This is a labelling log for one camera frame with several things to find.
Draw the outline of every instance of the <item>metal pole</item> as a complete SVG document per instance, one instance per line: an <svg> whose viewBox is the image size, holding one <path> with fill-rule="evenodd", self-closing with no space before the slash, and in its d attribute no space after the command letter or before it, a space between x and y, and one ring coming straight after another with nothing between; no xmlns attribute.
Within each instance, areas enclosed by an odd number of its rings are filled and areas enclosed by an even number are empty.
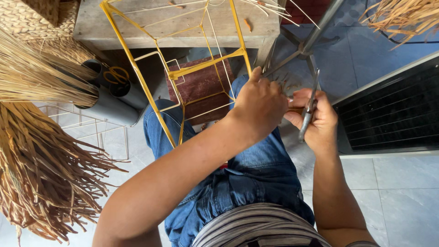
<svg viewBox="0 0 439 247"><path fill-rule="evenodd" d="M343 5L345 0L332 0L329 4L328 9L323 14L322 18L319 20L318 26L314 27L313 30L311 30L311 33L306 38L305 42L303 43L302 53L310 52L313 46L316 44L316 42L319 41L320 37L322 36L323 32L326 31L326 28L331 23L335 13L340 9L340 7Z"/></svg>

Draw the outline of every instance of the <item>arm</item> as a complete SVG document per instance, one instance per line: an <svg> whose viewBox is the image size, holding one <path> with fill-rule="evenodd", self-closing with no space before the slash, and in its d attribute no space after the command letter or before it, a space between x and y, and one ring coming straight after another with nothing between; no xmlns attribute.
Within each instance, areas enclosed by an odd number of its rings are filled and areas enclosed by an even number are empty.
<svg viewBox="0 0 439 247"><path fill-rule="evenodd" d="M256 68L235 107L217 124L148 165L106 203L94 247L150 245L151 231L202 179L225 160L265 138L288 108L277 83L259 80Z"/></svg>
<svg viewBox="0 0 439 247"><path fill-rule="evenodd" d="M304 107L311 90L294 93L290 107ZM314 166L313 208L319 233L334 247L367 240L374 242L363 214L350 191L337 149L337 114L326 94L318 91L314 120L305 133L305 141L316 155ZM300 128L303 118L287 112L285 118Z"/></svg>

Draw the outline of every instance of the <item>yellow scissors handle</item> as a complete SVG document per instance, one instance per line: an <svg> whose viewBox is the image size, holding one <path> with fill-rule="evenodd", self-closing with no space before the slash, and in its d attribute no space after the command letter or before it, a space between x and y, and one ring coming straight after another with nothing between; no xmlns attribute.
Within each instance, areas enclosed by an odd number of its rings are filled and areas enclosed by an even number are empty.
<svg viewBox="0 0 439 247"><path fill-rule="evenodd" d="M125 73L125 76L121 76L120 74L118 74L118 73L115 71L115 69L120 69L120 70L122 70L122 71ZM117 82L108 79L108 78L107 78L107 75L108 75L108 74L111 74L111 75L112 75L112 76L113 76L113 77L114 77L119 83L121 83L121 84L126 84L126 82L121 81L119 78L124 79L125 81L127 81L127 80L130 78L128 72L127 72L124 68L117 67L117 66L111 67L111 68L110 68L110 71L105 71L105 72L104 72L104 79L105 79L107 82L110 82L110 83L113 83L113 84L118 84Z"/></svg>

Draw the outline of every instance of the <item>black grill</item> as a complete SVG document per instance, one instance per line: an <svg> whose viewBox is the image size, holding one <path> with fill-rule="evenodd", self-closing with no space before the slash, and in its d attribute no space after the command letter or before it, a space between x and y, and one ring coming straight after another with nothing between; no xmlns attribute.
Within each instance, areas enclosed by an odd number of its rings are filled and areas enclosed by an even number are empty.
<svg viewBox="0 0 439 247"><path fill-rule="evenodd" d="M439 147L439 68L421 68L335 105L353 151Z"/></svg>

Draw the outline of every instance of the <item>gray tile floor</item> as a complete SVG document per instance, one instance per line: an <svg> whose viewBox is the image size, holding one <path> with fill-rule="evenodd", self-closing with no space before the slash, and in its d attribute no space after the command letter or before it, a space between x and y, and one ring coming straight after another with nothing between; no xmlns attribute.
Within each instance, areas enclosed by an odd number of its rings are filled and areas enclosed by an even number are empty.
<svg viewBox="0 0 439 247"><path fill-rule="evenodd" d="M310 28L291 28L299 37L305 37ZM393 44L372 33L366 27L331 27L327 37L339 35L342 39L331 46L315 49L315 57L321 69L321 86L331 99L345 96L405 64L439 50L438 44L404 45L393 51ZM281 61L293 52L294 46L282 36L276 44L273 63ZM311 80L306 63L293 60L280 75L289 72L288 84L305 87ZM165 98L166 87L157 87L154 97ZM112 126L101 126L112 129ZM297 129L283 121L280 125L282 140L293 160L302 184L305 202L312 205L314 155L306 144L296 140ZM73 136L83 136L87 132L72 131ZM135 173L154 161L152 151L146 146L142 121L127 128L128 153L131 163L119 166L129 171L108 172L106 182L120 185ZM115 130L106 133L104 148L121 158L125 155L123 132ZM375 240L383 247L436 246L439 242L439 157L405 157L379 159L349 159L342 161L349 187L366 219L368 229ZM107 198L98 202L104 205ZM86 226L87 232L71 234L71 247L90 247L95 226ZM170 246L164 233L163 224L159 226L163 246ZM23 247L59 246L39 238L27 230L21 237ZM0 215L0 247L15 247L17 240L15 227Z"/></svg>

